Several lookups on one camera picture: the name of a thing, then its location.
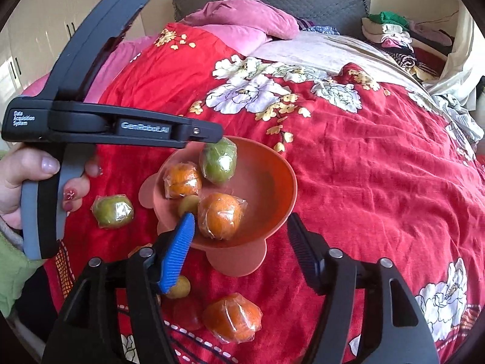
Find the bowl rim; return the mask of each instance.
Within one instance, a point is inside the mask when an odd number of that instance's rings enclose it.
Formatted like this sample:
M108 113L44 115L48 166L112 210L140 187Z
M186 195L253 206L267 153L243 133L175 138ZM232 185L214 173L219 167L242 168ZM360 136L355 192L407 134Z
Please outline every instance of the bowl rim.
M285 223L286 221L288 220L288 217L291 215L291 213L293 212L293 209L295 207L295 204L296 204L296 199L297 199L297 196L298 196L298 181L296 179L296 174L295 174L295 171L293 170L293 167L291 166L290 163L288 163L288 161L281 155L279 154L278 152L276 152L274 149L270 148L269 146L266 146L265 144L263 143L260 143L258 141L254 141L252 139L249 139L249 138L244 138L244 137L238 137L238 136L235 136L235 135L225 135L224 138L227 138L227 139L236 139L237 141L244 141L244 142L248 142L248 143L252 143L253 145L256 145L258 147L263 147L265 150L268 150L270 152L272 152L274 155L276 155L280 160L283 161L283 164L286 166L287 170L289 171L289 174L291 175L292 177L292 190L293 190L293 193L292 193L292 199L290 200L290 203L289 203L289 207L288 207L288 210L287 212L285 213L285 216L281 219L281 221L279 223L277 223L275 225L275 227L273 227L271 230L269 230L267 233L265 233L264 235L261 235L261 237L259 237L258 239L255 239L255 240L252 240L252 241L249 241L247 243L244 243L242 245L247 245L247 244L251 244L253 242L256 242L256 241L259 241L259 240L266 240L268 239L269 237L271 237L273 234L275 234ZM182 149L177 149L175 152L173 152L162 164L162 166L159 168L158 172L156 173L156 182L159 181L159 178L160 178L160 174L162 173L162 170L164 168L164 166L167 165L167 163L169 163L169 161L174 157L174 155L180 151ZM161 223L160 221L160 217L159 217L159 213L157 211L157 207L156 207L156 201L155 201L155 197L157 195L157 185L155 184L154 187L153 187L153 209L155 211L155 214L157 216L157 219L158 221ZM204 251L207 251L207 250L218 250L218 249L225 249L225 248L237 248L239 246L242 246L242 245L229 245L230 241L227 241L228 245L225 246L225 247L213 247L211 245L207 245L207 244L199 244L199 243L194 243L192 242L191 244L191 247L195 248L195 249L200 249L200 250L204 250Z

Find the painted fingernail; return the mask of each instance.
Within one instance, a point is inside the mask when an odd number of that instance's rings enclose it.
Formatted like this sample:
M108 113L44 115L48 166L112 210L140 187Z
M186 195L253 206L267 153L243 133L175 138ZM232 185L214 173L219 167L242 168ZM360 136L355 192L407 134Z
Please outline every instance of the painted fingernail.
M74 205L72 205L72 202L66 202L62 207L66 212L71 212L74 209Z
M42 171L46 174L56 174L60 169L59 161L53 157L42 158Z
M76 190L74 189L67 189L64 191L64 201L70 201L76 197Z

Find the green cloth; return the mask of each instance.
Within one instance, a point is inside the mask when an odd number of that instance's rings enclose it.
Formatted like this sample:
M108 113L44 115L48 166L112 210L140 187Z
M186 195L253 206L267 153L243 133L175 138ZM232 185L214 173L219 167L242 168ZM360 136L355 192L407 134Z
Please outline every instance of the green cloth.
M380 25L399 25L406 29L409 26L409 21L406 18L403 18L397 13L391 11L384 11L378 13L377 15L369 15L369 19L372 20L374 23L378 23Z
M3 317L10 314L25 282L42 264L43 260L28 260L0 231L0 311Z

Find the red floral blanket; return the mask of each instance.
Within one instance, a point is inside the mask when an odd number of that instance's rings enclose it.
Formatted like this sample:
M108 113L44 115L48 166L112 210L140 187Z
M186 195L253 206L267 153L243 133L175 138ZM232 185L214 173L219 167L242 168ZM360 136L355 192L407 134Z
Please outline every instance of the red floral blanket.
M273 147L298 178L299 212L327 242L364 261L391 258L423 309L442 358L466 336L485 302L485 173L457 128L420 94L377 83L351 62L340 73L246 59L200 29L169 25L116 78L100 103L210 120L225 134ZM153 210L138 203L144 180L170 149L100 146L104 175L68 218L60 253L45 268L60 308L87 261L124 259L157 238ZM97 227L97 195L126 194L135 219L119 230ZM222 345L209 332L169 323L180 362L291 363L305 351L322 298L309 289L285 228L268 240L263 265L243 278L213 270L191 249L182 273L206 303L239 292L263 311L254 341ZM362 306L363 296L356 305ZM121 298L120 311L129 311ZM354 357L355 315L346 360ZM137 362L122 315L126 357Z

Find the white curtain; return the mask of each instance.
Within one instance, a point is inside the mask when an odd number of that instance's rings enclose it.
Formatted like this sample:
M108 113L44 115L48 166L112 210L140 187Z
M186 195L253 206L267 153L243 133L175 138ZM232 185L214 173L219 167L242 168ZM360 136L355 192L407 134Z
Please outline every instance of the white curtain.
M443 74L423 86L431 96L451 94L460 105L475 110L476 86L485 76L485 38L461 0L459 5L457 37Z

